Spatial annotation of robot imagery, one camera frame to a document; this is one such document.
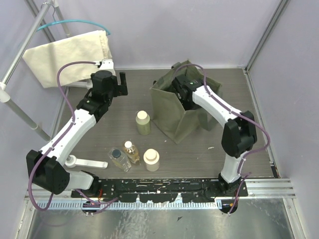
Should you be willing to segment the olive green canvas bag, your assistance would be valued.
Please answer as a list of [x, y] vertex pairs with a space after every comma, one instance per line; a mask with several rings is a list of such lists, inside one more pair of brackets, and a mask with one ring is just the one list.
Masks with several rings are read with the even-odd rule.
[[218, 122], [202, 108], [186, 110], [171, 82], [173, 77], [184, 75], [190, 80], [203, 79], [203, 74], [191, 62], [176, 63], [150, 88], [154, 124], [172, 141], [179, 144], [197, 128], [211, 131]]

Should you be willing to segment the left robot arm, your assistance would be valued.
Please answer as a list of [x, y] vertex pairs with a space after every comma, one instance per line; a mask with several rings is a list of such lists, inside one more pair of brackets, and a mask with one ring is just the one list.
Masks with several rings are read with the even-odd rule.
[[112, 99], [128, 95], [125, 72], [119, 77], [110, 71], [99, 70], [91, 75], [93, 87], [77, 105], [69, 122], [39, 151], [31, 150], [26, 156], [29, 174], [28, 188], [33, 184], [55, 194], [79, 189], [88, 197], [98, 195], [99, 178], [85, 171], [67, 171], [64, 165], [73, 148], [85, 133], [108, 111]]

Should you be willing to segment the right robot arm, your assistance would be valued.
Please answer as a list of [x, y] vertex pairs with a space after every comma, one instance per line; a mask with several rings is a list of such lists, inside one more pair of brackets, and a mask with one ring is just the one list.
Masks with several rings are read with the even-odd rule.
[[222, 126], [221, 145], [225, 151], [225, 162], [217, 185], [222, 195], [232, 195], [240, 185], [242, 157], [257, 142], [254, 115], [230, 106], [204, 85], [202, 79], [190, 80], [185, 75], [178, 75], [171, 85], [183, 106], [187, 109], [203, 108]]

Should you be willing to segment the green bottle with beige cap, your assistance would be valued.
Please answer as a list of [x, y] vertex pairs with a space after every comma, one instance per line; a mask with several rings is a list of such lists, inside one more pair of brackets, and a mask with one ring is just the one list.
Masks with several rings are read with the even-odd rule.
[[139, 111], [136, 116], [138, 132], [141, 135], [148, 135], [151, 132], [150, 116], [145, 111]]

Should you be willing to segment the cream bottle with beige cap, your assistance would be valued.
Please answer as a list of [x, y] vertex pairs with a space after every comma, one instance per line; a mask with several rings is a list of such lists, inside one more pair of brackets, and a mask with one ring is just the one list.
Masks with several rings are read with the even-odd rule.
[[148, 149], [143, 155], [143, 160], [148, 171], [155, 172], [160, 167], [160, 155], [155, 149]]

